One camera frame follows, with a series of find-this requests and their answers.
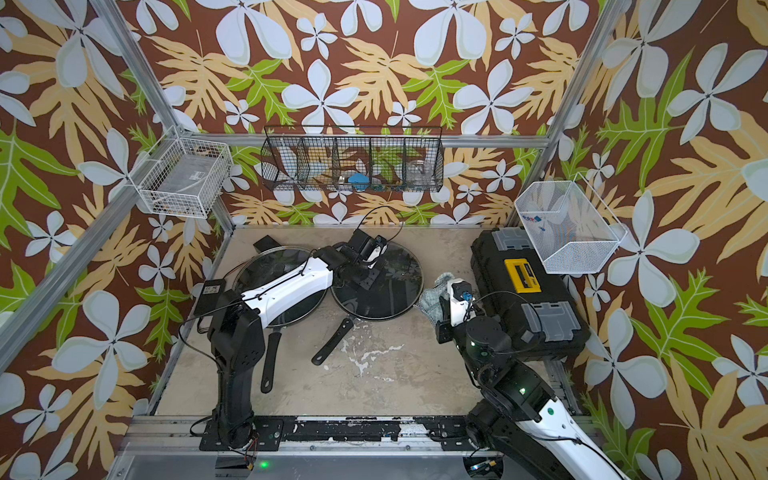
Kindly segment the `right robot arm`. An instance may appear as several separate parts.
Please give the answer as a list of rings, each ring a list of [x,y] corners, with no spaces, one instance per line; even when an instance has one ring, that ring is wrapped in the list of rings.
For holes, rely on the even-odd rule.
[[[563,401],[518,359],[494,317],[465,301],[457,314],[438,301],[436,336],[453,341],[482,400],[466,416],[471,443],[495,450],[537,479],[625,479],[627,475],[573,419]]]

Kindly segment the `green microfibre cloth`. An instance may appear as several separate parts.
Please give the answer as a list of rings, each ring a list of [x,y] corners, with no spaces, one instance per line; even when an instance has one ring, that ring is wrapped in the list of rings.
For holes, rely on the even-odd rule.
[[[441,274],[432,288],[425,288],[418,300],[418,309],[433,326],[450,318],[448,283],[456,277],[450,272]]]

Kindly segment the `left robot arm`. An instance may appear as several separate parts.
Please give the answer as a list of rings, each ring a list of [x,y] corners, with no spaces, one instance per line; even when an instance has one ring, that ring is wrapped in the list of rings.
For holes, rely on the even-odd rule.
[[[221,291],[207,330],[217,365],[218,400],[204,438],[212,447],[242,451],[262,435],[254,426],[253,370],[269,351],[266,329],[310,299],[322,300],[335,285],[366,291],[368,277],[389,252],[386,240],[357,232],[347,242],[306,250],[278,246],[248,261],[229,290]]]

